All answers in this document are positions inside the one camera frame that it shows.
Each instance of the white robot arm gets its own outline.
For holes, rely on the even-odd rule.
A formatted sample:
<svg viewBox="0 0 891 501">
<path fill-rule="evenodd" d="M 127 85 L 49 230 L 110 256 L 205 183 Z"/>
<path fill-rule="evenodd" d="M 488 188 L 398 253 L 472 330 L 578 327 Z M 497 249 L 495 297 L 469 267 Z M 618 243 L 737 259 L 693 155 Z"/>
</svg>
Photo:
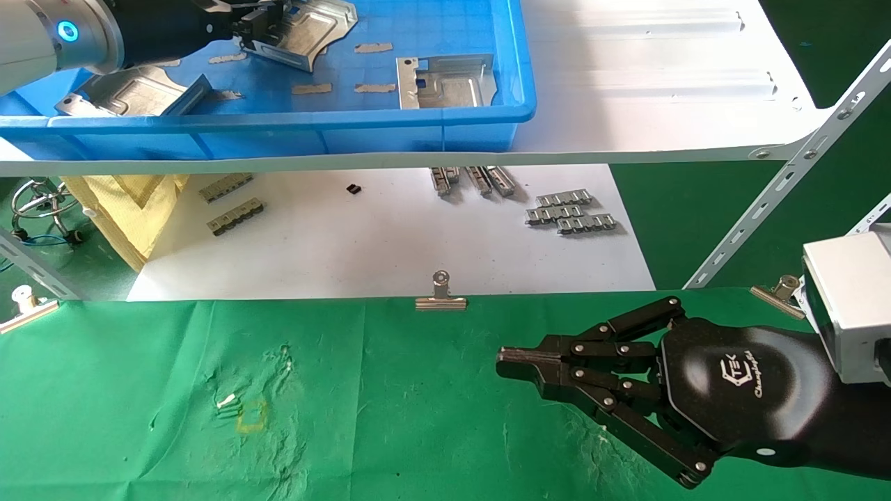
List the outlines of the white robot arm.
<svg viewBox="0 0 891 501">
<path fill-rule="evenodd" d="M 0 95 L 54 71 L 129 70 L 233 37 L 250 46 L 289 10 L 290 0 L 0 0 Z"/>
</svg>

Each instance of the metal shelf bracket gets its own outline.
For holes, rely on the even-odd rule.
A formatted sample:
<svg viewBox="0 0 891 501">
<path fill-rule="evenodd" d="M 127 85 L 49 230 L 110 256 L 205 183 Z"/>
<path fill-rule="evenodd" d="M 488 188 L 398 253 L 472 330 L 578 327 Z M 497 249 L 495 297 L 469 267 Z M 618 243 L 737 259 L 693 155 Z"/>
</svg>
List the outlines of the metal shelf bracket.
<svg viewBox="0 0 891 501">
<path fill-rule="evenodd" d="M 715 277 L 749 236 L 770 216 L 773 209 L 786 198 L 786 195 L 826 154 L 857 117 L 862 115 L 889 82 L 891 82 L 891 40 L 885 43 L 842 95 L 832 113 L 827 115 L 826 121 L 811 134 L 798 153 L 783 165 L 761 194 L 755 198 L 730 232 L 690 277 L 683 286 L 684 289 L 705 287 Z"/>
<path fill-rule="evenodd" d="M 60 300 L 86 300 L 87 296 L 67 278 L 60 275 L 36 252 L 19 242 L 11 233 L 0 230 L 0 255 L 38 281 Z"/>
</svg>

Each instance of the white table surface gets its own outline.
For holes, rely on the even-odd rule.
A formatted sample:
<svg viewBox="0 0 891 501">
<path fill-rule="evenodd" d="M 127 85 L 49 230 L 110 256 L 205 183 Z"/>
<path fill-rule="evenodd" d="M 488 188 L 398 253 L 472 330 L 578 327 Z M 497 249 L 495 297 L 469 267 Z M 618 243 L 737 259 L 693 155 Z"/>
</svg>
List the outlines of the white table surface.
<svg viewBox="0 0 891 501">
<path fill-rule="evenodd" d="M 607 165 L 509 172 L 512 200 L 482 198 L 463 173 L 440 199 L 428 169 L 406 168 L 262 173 L 209 205 L 197 192 L 219 176 L 193 176 L 128 300 L 429 296 L 440 268 L 461 295 L 654 288 Z M 595 198 L 589 214 L 619 227 L 566 237 L 524 224 L 536 195 L 577 188 Z M 255 196 L 262 214 L 219 237 L 208 230 Z"/>
</svg>

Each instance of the white shelf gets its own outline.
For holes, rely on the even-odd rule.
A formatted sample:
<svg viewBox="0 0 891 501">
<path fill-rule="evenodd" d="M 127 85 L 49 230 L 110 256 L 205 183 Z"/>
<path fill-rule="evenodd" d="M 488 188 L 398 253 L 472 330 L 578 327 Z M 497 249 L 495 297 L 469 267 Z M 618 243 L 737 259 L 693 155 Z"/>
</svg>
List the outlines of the white shelf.
<svg viewBox="0 0 891 501">
<path fill-rule="evenodd" d="M 258 174 L 210 205 L 197 192 L 217 177 L 193 176 L 128 299 L 429 296 L 438 269 L 456 295 L 653 290 L 608 166 L 510 173 L 522 191 L 512 199 L 484 199 L 462 174 L 441 200 L 428 169 L 408 168 Z M 524 224 L 536 195 L 582 187 L 588 212 L 619 228 L 564 237 Z M 207 221 L 254 196 L 263 213 L 210 233 Z"/>
<path fill-rule="evenodd" d="M 508 153 L 253 159 L 251 171 L 744 160 L 823 122 L 757 0 L 524 0 L 538 113 Z M 776 151 L 785 160 L 797 148 Z M 245 160 L 2 165 L 7 175 L 236 172 Z"/>
</svg>

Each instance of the green cloth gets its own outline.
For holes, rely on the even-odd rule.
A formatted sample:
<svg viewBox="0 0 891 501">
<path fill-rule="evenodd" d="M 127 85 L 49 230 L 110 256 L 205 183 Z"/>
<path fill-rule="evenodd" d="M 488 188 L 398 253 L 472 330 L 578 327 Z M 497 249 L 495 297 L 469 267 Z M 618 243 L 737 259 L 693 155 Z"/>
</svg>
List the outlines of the green cloth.
<svg viewBox="0 0 891 501">
<path fill-rule="evenodd" d="M 742 289 L 677 294 L 719 324 L 806 328 Z M 891 498 L 887 482 L 733 458 L 687 491 L 495 374 L 502 345 L 665 295 L 480 297 L 463 313 L 410 299 L 68 302 L 0 337 L 0 499 Z"/>
</svg>

